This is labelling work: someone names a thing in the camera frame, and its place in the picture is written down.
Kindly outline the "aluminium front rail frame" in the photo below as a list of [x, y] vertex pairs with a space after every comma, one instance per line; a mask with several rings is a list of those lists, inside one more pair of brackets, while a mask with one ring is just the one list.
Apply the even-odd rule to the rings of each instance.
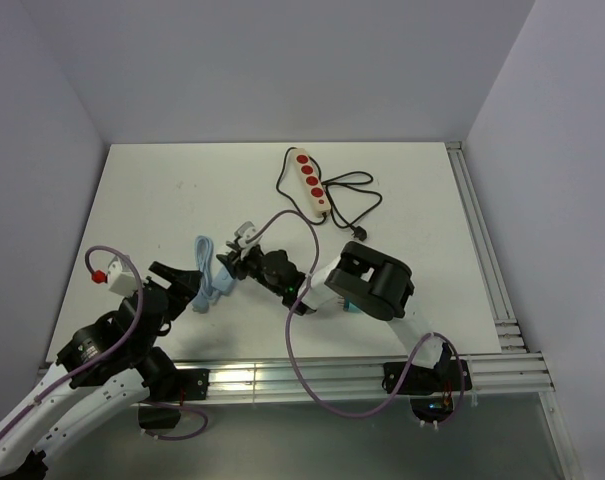
[[389, 400], [382, 358], [183, 362], [209, 371], [194, 438], [155, 441], [129, 407], [49, 464], [51, 479], [580, 479], [539, 353], [470, 355], [472, 388], [432, 427]]

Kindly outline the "aluminium rail frame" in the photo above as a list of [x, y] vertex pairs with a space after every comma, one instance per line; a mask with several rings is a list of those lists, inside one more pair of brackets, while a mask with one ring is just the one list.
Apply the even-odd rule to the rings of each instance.
[[465, 161], [463, 144], [461, 142], [449, 142], [445, 144], [445, 148], [471, 232], [472, 242], [485, 284], [502, 352], [506, 354], [527, 353], [528, 348], [514, 314], [506, 284]]
[[472, 388], [432, 427], [389, 400], [382, 358], [183, 362], [209, 371], [194, 438], [155, 441], [129, 407], [49, 464], [51, 479], [580, 479], [539, 353], [470, 355]]

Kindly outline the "beige red power strip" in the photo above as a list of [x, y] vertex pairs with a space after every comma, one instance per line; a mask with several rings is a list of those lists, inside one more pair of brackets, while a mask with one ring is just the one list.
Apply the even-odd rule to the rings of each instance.
[[320, 218], [329, 214], [330, 201], [322, 186], [319, 170], [315, 167], [308, 152], [305, 149], [294, 148], [290, 152], [290, 157], [314, 215]]

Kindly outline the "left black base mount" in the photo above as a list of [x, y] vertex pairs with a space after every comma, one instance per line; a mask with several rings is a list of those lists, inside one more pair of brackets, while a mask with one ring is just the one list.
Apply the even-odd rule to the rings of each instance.
[[137, 422], [141, 434], [157, 441], [178, 442], [203, 434], [209, 424], [208, 415], [190, 401], [206, 399], [208, 371], [197, 370], [195, 378], [177, 372], [153, 385], [150, 394], [138, 406]]

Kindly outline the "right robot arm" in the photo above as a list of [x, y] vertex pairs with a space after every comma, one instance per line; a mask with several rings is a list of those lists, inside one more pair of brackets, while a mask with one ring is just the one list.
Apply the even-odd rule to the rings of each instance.
[[414, 295], [411, 269], [402, 261], [357, 242], [349, 242], [325, 267], [302, 273], [282, 249], [265, 252], [258, 244], [231, 244], [217, 259], [235, 280], [249, 278], [280, 298], [296, 315], [318, 312], [342, 299], [369, 317], [385, 322], [408, 348], [412, 360], [383, 365], [382, 388], [400, 395], [448, 394], [472, 388], [468, 363], [452, 343], [406, 307]]

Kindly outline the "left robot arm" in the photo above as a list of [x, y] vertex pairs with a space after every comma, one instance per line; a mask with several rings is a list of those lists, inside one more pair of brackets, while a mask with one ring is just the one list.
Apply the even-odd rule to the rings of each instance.
[[79, 329], [33, 390], [0, 421], [0, 479], [42, 479], [63, 446], [141, 401], [177, 399], [174, 362], [155, 342], [200, 290], [198, 270], [159, 262], [143, 279], [130, 260], [114, 258], [91, 279], [121, 296], [120, 306]]

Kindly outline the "teal plug adapter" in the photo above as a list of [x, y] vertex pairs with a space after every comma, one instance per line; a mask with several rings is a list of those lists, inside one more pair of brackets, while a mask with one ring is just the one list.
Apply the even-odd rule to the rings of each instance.
[[346, 313], [361, 313], [361, 310], [346, 298], [340, 297], [337, 303], [341, 310]]

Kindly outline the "aluminium right rail frame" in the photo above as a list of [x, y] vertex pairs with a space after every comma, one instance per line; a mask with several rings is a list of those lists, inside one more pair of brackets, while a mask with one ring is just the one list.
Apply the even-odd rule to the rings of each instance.
[[445, 144], [445, 148], [471, 232], [472, 242], [485, 284], [502, 352], [506, 354], [527, 353], [528, 348], [514, 314], [506, 284], [465, 161], [463, 144], [461, 142], [449, 142]]

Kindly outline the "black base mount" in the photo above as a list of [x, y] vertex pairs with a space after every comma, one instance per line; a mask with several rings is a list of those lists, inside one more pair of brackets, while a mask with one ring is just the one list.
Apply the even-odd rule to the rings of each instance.
[[466, 361], [462, 373], [455, 361], [445, 367], [426, 369], [412, 365], [398, 390], [398, 395], [410, 397], [414, 415], [427, 423], [446, 420], [455, 409], [454, 393], [471, 391], [473, 383]]
[[209, 424], [208, 415], [190, 401], [206, 399], [208, 371], [197, 370], [195, 378], [177, 372], [153, 385], [150, 394], [138, 406], [137, 422], [141, 434], [157, 441], [178, 442], [203, 434]]

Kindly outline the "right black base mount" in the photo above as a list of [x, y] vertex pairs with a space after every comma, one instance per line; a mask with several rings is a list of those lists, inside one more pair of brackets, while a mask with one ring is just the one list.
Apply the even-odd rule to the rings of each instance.
[[473, 383], [466, 361], [462, 373], [455, 361], [445, 367], [426, 369], [412, 365], [398, 390], [398, 395], [410, 397], [414, 415], [427, 423], [446, 420], [455, 409], [454, 393], [471, 391]]

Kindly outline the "light blue power strip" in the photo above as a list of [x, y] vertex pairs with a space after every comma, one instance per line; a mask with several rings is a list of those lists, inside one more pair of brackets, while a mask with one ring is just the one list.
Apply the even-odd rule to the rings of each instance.
[[228, 296], [235, 286], [235, 279], [229, 271], [222, 266], [211, 282], [213, 294], [216, 296]]

